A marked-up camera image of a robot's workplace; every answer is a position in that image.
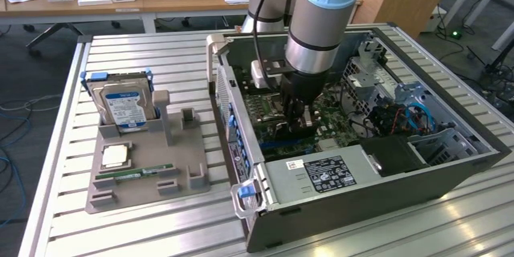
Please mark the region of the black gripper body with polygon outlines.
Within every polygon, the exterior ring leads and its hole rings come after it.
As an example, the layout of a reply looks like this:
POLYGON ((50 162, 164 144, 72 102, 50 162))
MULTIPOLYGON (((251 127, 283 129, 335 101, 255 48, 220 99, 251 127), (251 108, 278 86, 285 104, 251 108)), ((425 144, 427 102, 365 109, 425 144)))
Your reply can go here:
POLYGON ((313 103, 322 94, 327 76, 327 72, 310 74, 294 71, 283 74, 281 82, 283 103, 289 103, 290 101, 313 103))

